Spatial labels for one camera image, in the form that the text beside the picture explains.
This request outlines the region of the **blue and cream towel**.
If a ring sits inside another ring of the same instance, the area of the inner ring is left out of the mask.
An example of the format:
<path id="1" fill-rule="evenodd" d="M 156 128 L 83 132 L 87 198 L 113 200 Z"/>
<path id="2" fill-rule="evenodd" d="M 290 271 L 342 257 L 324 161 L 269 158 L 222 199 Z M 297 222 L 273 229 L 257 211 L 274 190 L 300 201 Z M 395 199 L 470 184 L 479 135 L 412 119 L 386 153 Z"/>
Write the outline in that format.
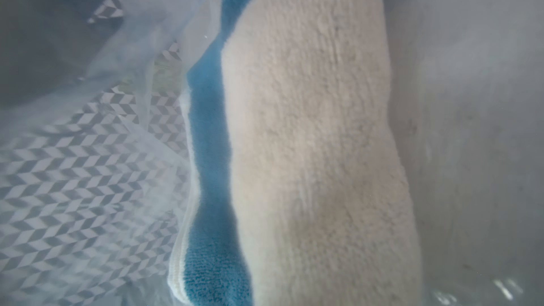
<path id="1" fill-rule="evenodd" d="M 183 305 L 421 305 L 383 0 L 222 0 L 189 70 Z"/>

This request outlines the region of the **clear plastic vacuum bag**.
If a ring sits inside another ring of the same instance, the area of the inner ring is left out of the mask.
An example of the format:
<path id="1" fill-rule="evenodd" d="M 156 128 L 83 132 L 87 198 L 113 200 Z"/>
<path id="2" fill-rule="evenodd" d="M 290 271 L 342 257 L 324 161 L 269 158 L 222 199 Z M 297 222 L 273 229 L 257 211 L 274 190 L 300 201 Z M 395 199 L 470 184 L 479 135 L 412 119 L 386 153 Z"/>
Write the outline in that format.
<path id="1" fill-rule="evenodd" d="M 1 304 L 183 305 L 222 0 L 1 0 Z M 421 305 L 543 304 L 543 0 L 383 0 Z"/>

